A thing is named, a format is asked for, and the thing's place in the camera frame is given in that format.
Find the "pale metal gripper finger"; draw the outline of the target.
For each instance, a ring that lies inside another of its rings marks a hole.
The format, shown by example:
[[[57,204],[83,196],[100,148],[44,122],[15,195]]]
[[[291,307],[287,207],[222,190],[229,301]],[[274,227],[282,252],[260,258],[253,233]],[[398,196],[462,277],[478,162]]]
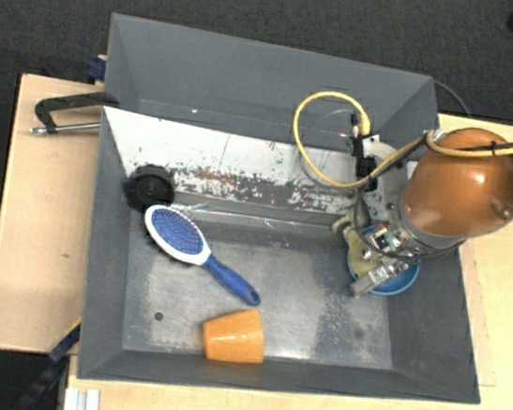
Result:
[[[368,269],[352,269],[353,282],[350,286],[353,296],[364,294],[386,293],[388,283],[392,281],[392,273],[386,266],[375,266]]]

